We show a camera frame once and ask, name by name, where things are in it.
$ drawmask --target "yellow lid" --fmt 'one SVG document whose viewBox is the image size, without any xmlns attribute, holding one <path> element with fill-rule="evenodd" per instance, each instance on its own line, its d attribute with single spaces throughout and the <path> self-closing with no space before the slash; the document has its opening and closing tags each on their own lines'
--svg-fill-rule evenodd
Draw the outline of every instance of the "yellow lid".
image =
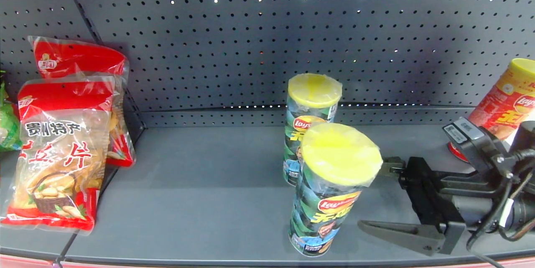
<svg viewBox="0 0 535 268">
<path fill-rule="evenodd" d="M 368 186 L 382 164 L 376 144 L 355 128 L 336 123 L 310 127 L 301 150 L 314 173 L 341 186 Z"/>
<path fill-rule="evenodd" d="M 534 60 L 524 59 L 524 58 L 514 58 L 513 60 L 511 60 L 510 68 L 514 68 L 516 70 L 527 72 L 531 74 L 531 76 L 535 75 L 535 61 Z"/>
<path fill-rule="evenodd" d="M 304 106 L 327 108 L 342 97 L 342 84 L 325 75 L 300 74 L 288 81 L 288 94 Z"/>
</svg>

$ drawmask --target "green package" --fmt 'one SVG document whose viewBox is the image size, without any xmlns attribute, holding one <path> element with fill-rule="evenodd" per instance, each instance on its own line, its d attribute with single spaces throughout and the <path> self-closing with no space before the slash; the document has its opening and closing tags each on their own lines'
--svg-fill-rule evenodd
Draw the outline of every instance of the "green package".
<svg viewBox="0 0 535 268">
<path fill-rule="evenodd" d="M 20 123 L 13 106 L 6 101 L 4 83 L 0 84 L 0 152 L 20 150 Z"/>
</svg>

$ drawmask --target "red snack bag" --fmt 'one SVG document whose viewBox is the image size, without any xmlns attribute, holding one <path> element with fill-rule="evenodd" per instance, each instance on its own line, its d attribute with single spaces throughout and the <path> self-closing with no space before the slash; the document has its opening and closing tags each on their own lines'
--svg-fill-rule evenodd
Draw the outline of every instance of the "red snack bag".
<svg viewBox="0 0 535 268">
<path fill-rule="evenodd" d="M 23 146 L 0 225 L 91 231 L 109 144 L 113 77 L 35 80 L 19 92 Z"/>
<path fill-rule="evenodd" d="M 130 134 L 126 128 L 122 101 L 128 80 L 128 59 L 114 49 L 46 37 L 29 36 L 35 61 L 45 79 L 69 76 L 114 76 L 112 129 L 107 163 L 130 167 L 135 163 L 135 153 Z"/>
</svg>

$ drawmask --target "lay's chip can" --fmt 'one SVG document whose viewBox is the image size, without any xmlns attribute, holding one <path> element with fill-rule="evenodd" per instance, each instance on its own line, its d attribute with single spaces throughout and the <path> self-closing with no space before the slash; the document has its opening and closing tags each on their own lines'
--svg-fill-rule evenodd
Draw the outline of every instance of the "lay's chip can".
<svg viewBox="0 0 535 268">
<path fill-rule="evenodd" d="M 325 75 L 300 74 L 288 82 L 283 177 L 292 186 L 303 164 L 304 133 L 315 123 L 332 123 L 341 97 L 342 84 Z"/>
<path fill-rule="evenodd" d="M 371 184 L 382 158 L 379 148 L 356 129 L 336 123 L 314 125 L 302 141 L 304 164 L 288 230 L 306 256 L 328 251 L 362 190 Z"/>
<path fill-rule="evenodd" d="M 468 117 L 500 140 L 507 139 L 535 110 L 535 61 L 514 58 L 500 79 Z M 452 143 L 449 150 L 467 161 Z"/>
</svg>

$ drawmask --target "pegboard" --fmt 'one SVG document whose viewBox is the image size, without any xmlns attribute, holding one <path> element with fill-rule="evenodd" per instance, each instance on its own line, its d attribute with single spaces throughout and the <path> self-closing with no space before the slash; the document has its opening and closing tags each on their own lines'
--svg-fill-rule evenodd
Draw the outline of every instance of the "pegboard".
<svg viewBox="0 0 535 268">
<path fill-rule="evenodd" d="M 535 43 L 533 0 L 79 1 L 142 111 L 284 104 L 301 72 L 343 102 L 475 106 Z"/>
<path fill-rule="evenodd" d="M 74 0 L 0 0 L 0 66 L 13 98 L 40 78 L 28 35 L 95 43 Z"/>
<path fill-rule="evenodd" d="M 283 126 L 285 106 L 272 108 L 247 106 L 226 110 L 188 110 L 184 112 L 142 112 L 147 127 L 245 127 Z M 345 125 L 437 125 L 468 117 L 473 107 L 436 106 L 360 106 L 339 107 L 335 123 Z"/>
</svg>

